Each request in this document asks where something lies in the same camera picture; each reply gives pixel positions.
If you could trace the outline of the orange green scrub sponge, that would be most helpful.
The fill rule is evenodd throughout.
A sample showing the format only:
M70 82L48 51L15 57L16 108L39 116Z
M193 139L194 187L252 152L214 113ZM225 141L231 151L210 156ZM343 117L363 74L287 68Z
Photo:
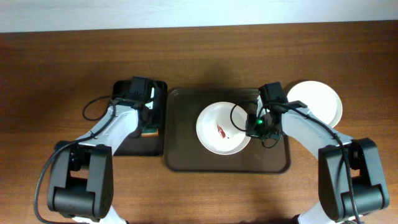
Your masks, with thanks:
M156 138L159 135L158 129L143 129L141 132L142 138Z

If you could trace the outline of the white plate with red sauce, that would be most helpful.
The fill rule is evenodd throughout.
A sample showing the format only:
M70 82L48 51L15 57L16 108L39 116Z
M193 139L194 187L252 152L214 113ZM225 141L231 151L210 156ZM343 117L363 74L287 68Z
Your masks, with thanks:
M222 156L242 151L251 138L243 131L247 113L234 103L221 101L208 105L197 118L196 132L201 144Z

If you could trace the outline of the cream plate with red stain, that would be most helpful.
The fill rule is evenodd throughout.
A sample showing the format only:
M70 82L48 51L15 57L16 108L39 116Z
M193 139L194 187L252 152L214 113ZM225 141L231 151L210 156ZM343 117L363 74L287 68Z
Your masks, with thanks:
M334 128L343 115L343 104L337 92L317 81L304 81L294 85L287 93L289 101L301 101L322 122Z

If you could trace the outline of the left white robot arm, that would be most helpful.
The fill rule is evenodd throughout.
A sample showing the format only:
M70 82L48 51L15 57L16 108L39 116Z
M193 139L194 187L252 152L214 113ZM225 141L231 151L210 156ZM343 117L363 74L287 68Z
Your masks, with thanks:
M87 133L59 141L44 169L50 169L47 206L78 223L125 223L113 207L113 156L133 134L159 134L167 84L133 77L116 82L106 111Z

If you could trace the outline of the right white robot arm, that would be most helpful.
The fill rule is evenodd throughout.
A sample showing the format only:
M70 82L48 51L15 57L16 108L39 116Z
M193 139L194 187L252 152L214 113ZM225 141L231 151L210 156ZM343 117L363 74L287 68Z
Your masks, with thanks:
M376 143L354 139L318 119L301 101L289 102L279 82L258 89L245 133L265 142L283 136L297 140L318 161L319 201L292 223L361 223L361 217L390 204Z

